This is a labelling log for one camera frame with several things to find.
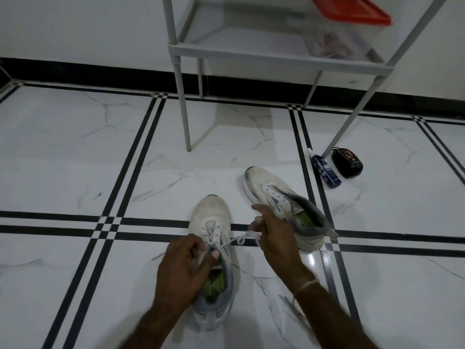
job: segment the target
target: shoe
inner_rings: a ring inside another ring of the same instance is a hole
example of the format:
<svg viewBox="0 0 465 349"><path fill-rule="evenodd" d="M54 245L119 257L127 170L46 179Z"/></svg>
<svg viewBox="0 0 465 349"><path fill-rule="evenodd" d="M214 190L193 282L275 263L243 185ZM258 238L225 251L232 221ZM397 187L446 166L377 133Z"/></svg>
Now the shoe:
<svg viewBox="0 0 465 349"><path fill-rule="evenodd" d="M243 182L247 196L253 203L269 206L278 218L291 223L301 250L319 250L325 236L334 240L338 237L328 219L315 205L296 194L269 171L250 167L244 173Z"/></svg>
<svg viewBox="0 0 465 349"><path fill-rule="evenodd" d="M233 295L233 272L231 270L231 217L225 202L210 194L200 201L192 213L189 233L199 236L206 251L198 258L198 265L205 255L218 250L218 265L192 303L194 317L202 331L218 328L229 315Z"/></svg>

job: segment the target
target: shelf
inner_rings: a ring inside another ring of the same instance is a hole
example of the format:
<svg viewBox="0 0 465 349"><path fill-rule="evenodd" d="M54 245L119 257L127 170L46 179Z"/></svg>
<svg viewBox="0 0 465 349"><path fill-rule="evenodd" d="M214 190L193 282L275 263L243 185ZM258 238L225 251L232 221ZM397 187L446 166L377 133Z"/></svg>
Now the shelf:
<svg viewBox="0 0 465 349"><path fill-rule="evenodd" d="M318 70L389 76L393 67L371 49L366 61L310 56L302 38L303 12L263 5L194 1L171 55L235 58Z"/></svg>

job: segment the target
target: hand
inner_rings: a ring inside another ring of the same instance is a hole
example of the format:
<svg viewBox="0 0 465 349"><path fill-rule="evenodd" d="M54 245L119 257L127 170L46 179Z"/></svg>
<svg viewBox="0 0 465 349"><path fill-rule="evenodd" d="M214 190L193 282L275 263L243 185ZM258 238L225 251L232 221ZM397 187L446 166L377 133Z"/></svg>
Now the hand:
<svg viewBox="0 0 465 349"><path fill-rule="evenodd" d="M294 293L306 281L315 279L300 259L292 225L275 216L268 206L253 204L252 208L262 216L255 217L249 229L262 233L264 257L289 290Z"/></svg>
<svg viewBox="0 0 465 349"><path fill-rule="evenodd" d="M190 261L205 250L204 242L194 234L170 242L157 273L153 309L158 316L176 323L197 296L219 258L219 252L213 251L194 270Z"/></svg>

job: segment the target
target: marble floor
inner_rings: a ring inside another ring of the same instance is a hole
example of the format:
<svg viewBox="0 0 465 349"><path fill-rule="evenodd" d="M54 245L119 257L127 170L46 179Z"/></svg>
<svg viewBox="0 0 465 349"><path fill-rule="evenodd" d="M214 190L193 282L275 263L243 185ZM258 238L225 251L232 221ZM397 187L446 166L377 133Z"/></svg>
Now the marble floor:
<svg viewBox="0 0 465 349"><path fill-rule="evenodd" d="M334 224L338 242L302 260L381 348L463 347L465 122L363 111L339 146L364 170L331 190L305 152L322 152L347 110L198 97L187 109L190 153L175 94L2 92L0 348L116 348L151 304L152 258L187 233L204 196L222 197L233 233L245 231L252 165ZM186 312L164 348L319 347L249 241L233 247L226 323L200 333Z"/></svg>

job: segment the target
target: red lid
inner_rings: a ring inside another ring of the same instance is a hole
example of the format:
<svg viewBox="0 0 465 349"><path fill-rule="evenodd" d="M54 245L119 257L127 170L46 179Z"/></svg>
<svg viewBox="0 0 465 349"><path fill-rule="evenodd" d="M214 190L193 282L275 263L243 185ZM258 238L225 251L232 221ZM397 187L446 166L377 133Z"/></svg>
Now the red lid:
<svg viewBox="0 0 465 349"><path fill-rule="evenodd" d="M333 21L392 25L391 16L369 0L313 0L323 16Z"/></svg>

